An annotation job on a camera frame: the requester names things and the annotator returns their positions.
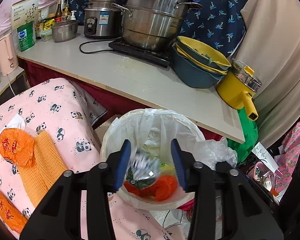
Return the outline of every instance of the rice cooker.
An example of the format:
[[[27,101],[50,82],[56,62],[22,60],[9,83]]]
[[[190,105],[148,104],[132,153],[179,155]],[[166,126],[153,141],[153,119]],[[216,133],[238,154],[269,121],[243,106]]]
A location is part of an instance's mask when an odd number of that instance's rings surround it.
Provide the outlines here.
[[[88,38],[111,39],[121,34],[122,10],[114,0],[89,0],[84,17],[84,35]]]

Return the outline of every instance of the orange package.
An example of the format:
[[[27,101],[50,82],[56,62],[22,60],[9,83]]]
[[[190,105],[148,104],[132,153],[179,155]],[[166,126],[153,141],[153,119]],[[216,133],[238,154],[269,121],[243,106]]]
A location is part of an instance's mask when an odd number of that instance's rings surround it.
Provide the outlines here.
[[[128,192],[131,192],[140,197],[153,196],[156,201],[162,201],[169,198],[178,186],[177,179],[174,176],[164,175],[150,187],[144,189],[137,189],[127,181],[124,182],[125,188]]]
[[[7,200],[0,191],[0,217],[11,230],[21,233],[28,220]]]
[[[0,154],[3,159],[20,167],[31,167],[34,139],[18,128],[4,129],[0,134]]]

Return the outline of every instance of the white plastic bag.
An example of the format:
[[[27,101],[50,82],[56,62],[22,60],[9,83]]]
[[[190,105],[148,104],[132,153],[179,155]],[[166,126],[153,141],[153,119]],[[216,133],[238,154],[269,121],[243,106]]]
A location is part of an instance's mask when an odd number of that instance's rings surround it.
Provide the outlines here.
[[[235,167],[238,160],[237,152],[228,147],[227,144],[225,137],[222,137],[220,141],[205,140],[197,143],[191,153],[196,161],[204,163],[214,171],[217,162],[227,161],[232,167]]]
[[[218,148],[213,151],[210,148],[211,142],[205,143],[202,132],[184,115],[170,110],[137,109],[112,122],[103,138],[101,161],[106,161],[109,154],[120,151],[124,140],[128,139],[132,151],[138,147],[158,157],[160,161],[174,166],[170,150],[174,138],[178,140],[183,151],[192,153],[196,160],[202,161],[213,170],[218,161],[227,160],[226,155],[229,151],[223,149],[226,147],[224,142],[217,142]],[[185,193],[180,186],[164,201],[141,198],[129,193],[125,187],[121,187],[117,194],[133,207],[144,210],[175,209],[194,198],[194,193]]]

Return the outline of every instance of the green plastic bag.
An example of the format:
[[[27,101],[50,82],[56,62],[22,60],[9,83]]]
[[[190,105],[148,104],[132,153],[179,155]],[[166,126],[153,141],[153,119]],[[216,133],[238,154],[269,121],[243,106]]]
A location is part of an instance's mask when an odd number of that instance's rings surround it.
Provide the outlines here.
[[[256,145],[258,140],[258,127],[255,121],[248,119],[246,111],[244,108],[238,110],[243,135],[245,142],[238,143],[233,140],[228,140],[228,147],[235,150],[238,154],[238,163],[243,162]]]

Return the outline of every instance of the yellow bowl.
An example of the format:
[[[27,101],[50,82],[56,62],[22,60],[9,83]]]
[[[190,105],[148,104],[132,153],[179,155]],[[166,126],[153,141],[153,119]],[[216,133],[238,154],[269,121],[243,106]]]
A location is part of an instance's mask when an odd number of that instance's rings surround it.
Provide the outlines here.
[[[193,52],[191,56],[197,61],[200,61],[200,58],[206,59],[204,55],[209,55],[213,62],[224,67],[231,67],[230,62],[226,59],[226,57],[220,51],[215,50],[209,45],[185,36],[178,36],[177,39],[191,49]]]
[[[188,58],[189,60],[191,60],[193,63],[195,63],[198,67],[201,67],[205,70],[208,70],[210,72],[213,73],[217,73],[217,74],[221,74],[221,75],[226,75],[228,73],[227,70],[223,71],[223,70],[218,70],[215,68],[211,68],[209,66],[206,66],[205,64],[202,64],[201,62],[195,60],[194,58],[192,58],[189,54],[187,54],[183,49],[181,49],[177,43],[175,43],[175,47],[177,49],[177,52],[180,53],[181,55],[183,55],[184,57]]]

